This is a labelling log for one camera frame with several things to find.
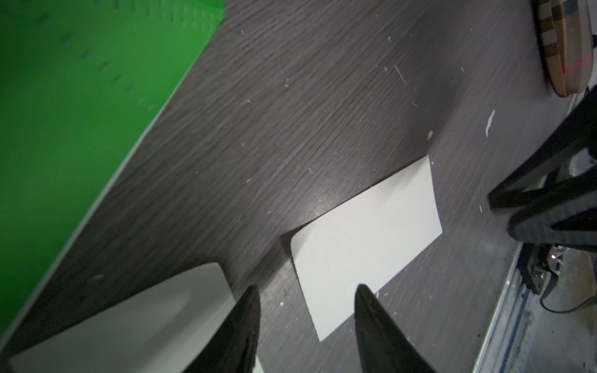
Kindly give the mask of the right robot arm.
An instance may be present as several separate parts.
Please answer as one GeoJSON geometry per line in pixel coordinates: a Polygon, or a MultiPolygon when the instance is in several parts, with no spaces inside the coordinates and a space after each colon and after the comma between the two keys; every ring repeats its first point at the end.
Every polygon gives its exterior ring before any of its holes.
{"type": "Polygon", "coordinates": [[[596,168],[540,189],[531,186],[582,150],[596,157],[596,91],[591,90],[518,169],[488,194],[495,214],[509,212],[508,234],[532,244],[596,251],[596,168]]]}

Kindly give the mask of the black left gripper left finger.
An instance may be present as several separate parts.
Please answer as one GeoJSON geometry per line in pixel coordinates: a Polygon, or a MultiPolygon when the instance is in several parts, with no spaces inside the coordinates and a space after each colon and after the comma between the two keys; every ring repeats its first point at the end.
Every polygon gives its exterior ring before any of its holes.
{"type": "Polygon", "coordinates": [[[252,372],[261,324],[258,286],[245,290],[203,351],[186,372],[252,372]]]}

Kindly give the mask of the green white tea bag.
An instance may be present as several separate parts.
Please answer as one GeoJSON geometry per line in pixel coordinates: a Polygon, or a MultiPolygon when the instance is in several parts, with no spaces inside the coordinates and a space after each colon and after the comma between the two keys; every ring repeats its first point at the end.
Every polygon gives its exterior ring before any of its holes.
{"type": "Polygon", "coordinates": [[[222,1],[2,2],[2,340],[224,16],[222,1]]]}

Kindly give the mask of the white paper receipt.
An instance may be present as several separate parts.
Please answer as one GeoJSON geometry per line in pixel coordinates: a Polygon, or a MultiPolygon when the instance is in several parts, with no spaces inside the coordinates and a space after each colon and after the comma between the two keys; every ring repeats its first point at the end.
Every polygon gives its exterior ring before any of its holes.
{"type": "Polygon", "coordinates": [[[359,284],[378,292],[441,234],[427,156],[299,230],[292,259],[318,339],[353,314],[359,284]]]}

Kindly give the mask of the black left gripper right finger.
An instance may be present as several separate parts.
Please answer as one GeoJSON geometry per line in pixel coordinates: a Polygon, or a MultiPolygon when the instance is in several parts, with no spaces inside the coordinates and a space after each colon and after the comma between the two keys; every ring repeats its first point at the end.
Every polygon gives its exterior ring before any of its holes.
{"type": "Polygon", "coordinates": [[[365,284],[354,296],[354,324],[362,371],[434,371],[365,284]]]}

